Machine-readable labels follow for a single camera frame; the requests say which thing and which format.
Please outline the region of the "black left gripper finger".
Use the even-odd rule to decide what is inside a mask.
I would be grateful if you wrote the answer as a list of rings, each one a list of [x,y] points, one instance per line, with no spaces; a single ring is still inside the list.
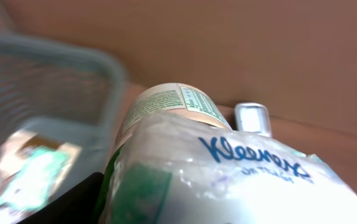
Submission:
[[[43,209],[19,224],[90,223],[103,181],[95,172]]]

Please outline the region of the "Kleenex tissue pack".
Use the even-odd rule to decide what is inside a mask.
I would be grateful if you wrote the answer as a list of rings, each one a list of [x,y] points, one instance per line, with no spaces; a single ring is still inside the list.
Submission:
[[[357,194],[318,156],[166,111],[113,168],[100,223],[357,223]]]

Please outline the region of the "green lid white jar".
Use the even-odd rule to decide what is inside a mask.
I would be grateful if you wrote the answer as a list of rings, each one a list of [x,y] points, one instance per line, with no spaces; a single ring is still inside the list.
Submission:
[[[141,93],[126,112],[117,133],[115,144],[109,153],[110,160],[104,172],[103,182],[91,219],[92,223],[98,223],[105,208],[110,179],[114,171],[114,163],[122,145],[131,137],[140,119],[156,110],[180,114],[216,128],[231,129],[230,124],[211,98],[205,92],[191,85],[164,83],[153,86]]]

